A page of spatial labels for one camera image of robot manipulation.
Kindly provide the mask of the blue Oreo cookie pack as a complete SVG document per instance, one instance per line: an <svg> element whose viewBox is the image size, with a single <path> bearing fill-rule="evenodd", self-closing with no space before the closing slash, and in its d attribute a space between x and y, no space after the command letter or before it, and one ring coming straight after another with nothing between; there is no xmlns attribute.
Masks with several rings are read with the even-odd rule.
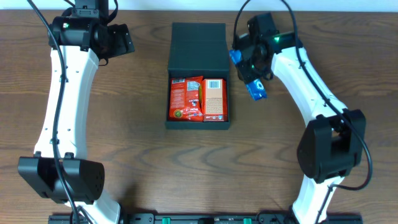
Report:
<svg viewBox="0 0 398 224"><path fill-rule="evenodd" d="M230 50L229 57L238 71L238 78L244 82L247 91L254 101L267 98L267 93L258 75L254 72L254 65L243 60L240 50Z"/></svg>

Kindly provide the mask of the dark green box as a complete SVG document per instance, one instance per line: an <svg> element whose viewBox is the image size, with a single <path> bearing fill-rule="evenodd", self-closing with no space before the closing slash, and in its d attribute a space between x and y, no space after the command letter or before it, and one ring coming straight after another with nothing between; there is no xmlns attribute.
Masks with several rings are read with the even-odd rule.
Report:
<svg viewBox="0 0 398 224"><path fill-rule="evenodd" d="M229 82L229 55L224 23L174 22L168 64L171 79L203 76Z"/></svg>

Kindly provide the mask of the red carton box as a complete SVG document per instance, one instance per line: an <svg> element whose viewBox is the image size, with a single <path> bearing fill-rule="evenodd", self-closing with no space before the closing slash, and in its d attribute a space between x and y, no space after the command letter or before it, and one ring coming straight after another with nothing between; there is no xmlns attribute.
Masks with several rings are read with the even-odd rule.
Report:
<svg viewBox="0 0 398 224"><path fill-rule="evenodd" d="M207 78L201 83L201 110L204 122L226 122L228 101L226 81L222 78Z"/></svg>

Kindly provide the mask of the red Hacks candy bag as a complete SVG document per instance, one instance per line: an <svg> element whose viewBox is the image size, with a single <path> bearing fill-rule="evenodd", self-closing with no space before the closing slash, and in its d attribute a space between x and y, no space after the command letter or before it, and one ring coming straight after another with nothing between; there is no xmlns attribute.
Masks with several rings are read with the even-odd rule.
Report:
<svg viewBox="0 0 398 224"><path fill-rule="evenodd" d="M169 120L202 122L201 83L203 76L170 80Z"/></svg>

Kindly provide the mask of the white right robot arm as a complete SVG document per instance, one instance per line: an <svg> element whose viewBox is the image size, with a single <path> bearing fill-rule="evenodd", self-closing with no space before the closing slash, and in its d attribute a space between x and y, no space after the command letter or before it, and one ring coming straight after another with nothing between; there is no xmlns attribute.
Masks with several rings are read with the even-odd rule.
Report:
<svg viewBox="0 0 398 224"><path fill-rule="evenodd" d="M254 100L267 96L264 80L278 78L297 105L305 131L297 148L303 181L286 212L260 212L258 223L362 223L360 215L327 214L331 198L361 161L366 120L349 110L312 66L296 32L280 33L269 13L254 16L234 36L232 62Z"/></svg>

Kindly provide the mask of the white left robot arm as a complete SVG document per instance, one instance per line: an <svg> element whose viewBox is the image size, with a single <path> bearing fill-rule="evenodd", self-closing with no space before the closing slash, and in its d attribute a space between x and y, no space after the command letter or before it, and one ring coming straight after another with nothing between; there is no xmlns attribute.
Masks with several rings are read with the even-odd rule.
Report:
<svg viewBox="0 0 398 224"><path fill-rule="evenodd" d="M125 24L99 17L58 16L47 25L52 79L44 125L20 176L42 198L70 206L91 223L125 223L120 204L104 189L104 166L89 161L86 119L100 60L134 51Z"/></svg>

